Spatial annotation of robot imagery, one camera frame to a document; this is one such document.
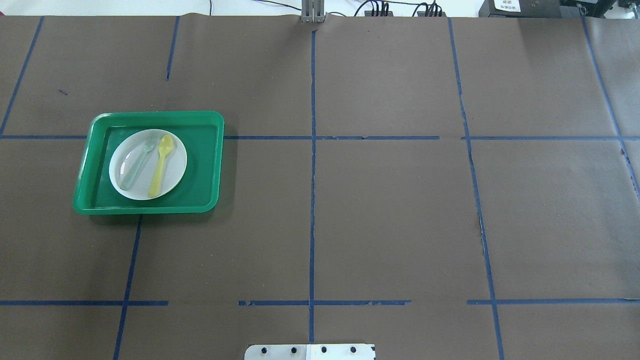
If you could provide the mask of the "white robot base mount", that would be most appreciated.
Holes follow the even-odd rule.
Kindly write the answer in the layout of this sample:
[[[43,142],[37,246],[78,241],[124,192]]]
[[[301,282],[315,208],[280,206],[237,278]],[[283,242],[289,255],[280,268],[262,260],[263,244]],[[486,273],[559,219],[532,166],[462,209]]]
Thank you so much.
[[[254,344],[247,347],[245,360],[375,360],[374,344]]]

